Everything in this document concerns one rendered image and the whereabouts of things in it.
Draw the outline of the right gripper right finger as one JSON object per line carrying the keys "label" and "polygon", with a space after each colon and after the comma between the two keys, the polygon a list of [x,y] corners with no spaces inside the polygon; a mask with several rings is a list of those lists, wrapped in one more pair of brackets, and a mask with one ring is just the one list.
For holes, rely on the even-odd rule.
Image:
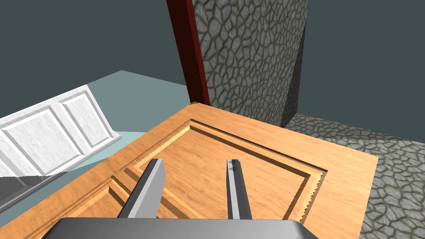
{"label": "right gripper right finger", "polygon": [[252,219],[240,161],[227,161],[227,213],[229,219]]}

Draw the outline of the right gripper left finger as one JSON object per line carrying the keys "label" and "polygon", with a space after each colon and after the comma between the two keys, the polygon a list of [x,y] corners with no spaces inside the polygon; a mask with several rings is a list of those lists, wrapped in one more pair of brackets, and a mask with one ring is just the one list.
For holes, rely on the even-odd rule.
{"label": "right gripper left finger", "polygon": [[119,218],[156,218],[166,182],[163,159],[150,160]]}

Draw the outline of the orange wooden panelled door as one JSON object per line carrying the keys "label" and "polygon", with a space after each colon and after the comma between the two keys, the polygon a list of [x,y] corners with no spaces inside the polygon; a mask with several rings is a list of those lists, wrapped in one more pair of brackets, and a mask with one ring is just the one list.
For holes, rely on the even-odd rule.
{"label": "orange wooden panelled door", "polygon": [[242,166],[253,219],[359,239],[376,156],[193,103],[0,228],[42,239],[63,217],[117,217],[149,160],[164,161],[159,218],[227,218],[226,163]]}

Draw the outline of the white panelled door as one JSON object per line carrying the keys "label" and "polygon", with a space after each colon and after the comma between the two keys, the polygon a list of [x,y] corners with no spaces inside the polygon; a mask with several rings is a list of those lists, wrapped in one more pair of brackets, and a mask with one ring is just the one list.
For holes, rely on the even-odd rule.
{"label": "white panelled door", "polygon": [[120,138],[87,85],[0,118],[0,213]]}

